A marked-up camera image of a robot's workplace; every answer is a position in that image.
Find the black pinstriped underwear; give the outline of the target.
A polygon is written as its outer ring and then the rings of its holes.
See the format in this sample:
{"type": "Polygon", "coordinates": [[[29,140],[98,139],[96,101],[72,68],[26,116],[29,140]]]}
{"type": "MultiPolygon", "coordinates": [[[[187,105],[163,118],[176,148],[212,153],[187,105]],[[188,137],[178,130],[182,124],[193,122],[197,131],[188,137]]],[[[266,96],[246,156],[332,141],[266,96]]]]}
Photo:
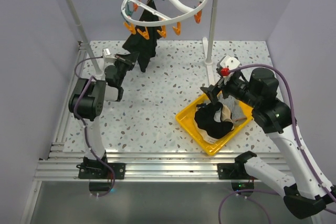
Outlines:
{"type": "MultiPolygon", "coordinates": [[[[148,7],[153,8],[156,10],[156,5],[154,0],[148,0],[146,5],[148,7]]],[[[140,16],[139,21],[144,22],[155,22],[159,21],[159,18],[156,15],[153,15],[148,10],[144,10],[140,16]]],[[[146,31],[145,27],[136,26],[136,29],[140,31],[146,31]]],[[[122,48],[129,53],[138,52],[138,64],[140,66],[141,72],[146,72],[146,68],[151,60],[151,58],[155,57],[156,55],[156,47],[157,47],[157,40],[161,38],[158,34],[157,30],[161,31],[161,27],[148,27],[147,32],[149,33],[149,39],[145,39],[142,35],[138,32],[135,35],[130,35],[125,43],[122,45],[122,48]]]]}

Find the beige underwear navy trim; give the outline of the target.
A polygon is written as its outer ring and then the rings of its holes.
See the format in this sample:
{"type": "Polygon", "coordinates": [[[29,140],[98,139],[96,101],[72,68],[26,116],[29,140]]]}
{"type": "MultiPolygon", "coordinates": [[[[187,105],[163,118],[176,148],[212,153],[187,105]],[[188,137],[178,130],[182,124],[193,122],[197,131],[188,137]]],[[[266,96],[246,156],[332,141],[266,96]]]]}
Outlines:
{"type": "Polygon", "coordinates": [[[233,123],[231,111],[226,105],[223,105],[223,107],[222,107],[220,120],[221,120],[221,122],[233,123]]]}

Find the plain black underwear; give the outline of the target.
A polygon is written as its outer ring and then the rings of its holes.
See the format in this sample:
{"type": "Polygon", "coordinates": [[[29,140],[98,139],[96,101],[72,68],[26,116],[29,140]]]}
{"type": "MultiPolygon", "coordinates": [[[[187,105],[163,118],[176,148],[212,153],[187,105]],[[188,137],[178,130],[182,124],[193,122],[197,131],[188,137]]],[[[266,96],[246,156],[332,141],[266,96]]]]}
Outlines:
{"type": "Polygon", "coordinates": [[[209,144],[216,143],[235,128],[233,123],[230,122],[215,122],[215,112],[221,107],[222,104],[220,102],[215,105],[202,103],[196,106],[194,115],[195,127],[204,141],[209,144]]]}

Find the grey striped underwear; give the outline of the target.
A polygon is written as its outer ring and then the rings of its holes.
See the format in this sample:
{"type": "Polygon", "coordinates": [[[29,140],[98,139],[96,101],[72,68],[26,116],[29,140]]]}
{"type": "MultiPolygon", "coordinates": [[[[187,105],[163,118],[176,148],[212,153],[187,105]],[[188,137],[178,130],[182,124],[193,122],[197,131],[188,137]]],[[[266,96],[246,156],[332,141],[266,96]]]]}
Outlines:
{"type": "MultiPolygon", "coordinates": [[[[247,120],[247,116],[244,114],[242,108],[240,107],[238,100],[236,100],[232,96],[224,98],[222,94],[218,98],[219,102],[222,104],[222,107],[223,105],[226,105],[230,109],[234,126],[239,126],[247,120]]],[[[215,112],[215,122],[221,122],[220,113],[222,111],[222,107],[215,112]]]]}

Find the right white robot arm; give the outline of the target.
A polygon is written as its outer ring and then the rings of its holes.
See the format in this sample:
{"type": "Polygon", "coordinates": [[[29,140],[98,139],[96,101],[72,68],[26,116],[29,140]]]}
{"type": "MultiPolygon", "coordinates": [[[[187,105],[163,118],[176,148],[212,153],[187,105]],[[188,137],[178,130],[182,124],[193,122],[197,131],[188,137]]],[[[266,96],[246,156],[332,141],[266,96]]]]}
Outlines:
{"type": "Polygon", "coordinates": [[[273,168],[252,151],[235,158],[233,174],[261,180],[283,198],[287,209],[298,219],[316,215],[335,201],[335,185],[324,176],[304,144],[293,105],[277,98],[279,72],[262,64],[252,67],[249,80],[243,77],[240,67],[218,67],[220,79],[201,90],[212,104],[221,93],[252,107],[254,121],[280,150],[292,175],[273,168]]]}

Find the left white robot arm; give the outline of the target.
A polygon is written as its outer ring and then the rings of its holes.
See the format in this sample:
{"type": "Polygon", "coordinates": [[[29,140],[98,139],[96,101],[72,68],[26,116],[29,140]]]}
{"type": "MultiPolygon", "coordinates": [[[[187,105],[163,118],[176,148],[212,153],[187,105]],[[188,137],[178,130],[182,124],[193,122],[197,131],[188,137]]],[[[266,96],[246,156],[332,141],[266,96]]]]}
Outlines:
{"type": "Polygon", "coordinates": [[[68,103],[69,112],[83,125],[86,152],[83,166],[90,168],[97,178],[104,178],[109,172],[106,149],[100,133],[100,115],[103,104],[120,102],[124,89],[122,83],[139,57],[138,52],[111,54],[109,49],[102,51],[103,74],[101,77],[78,78],[68,103]]]}

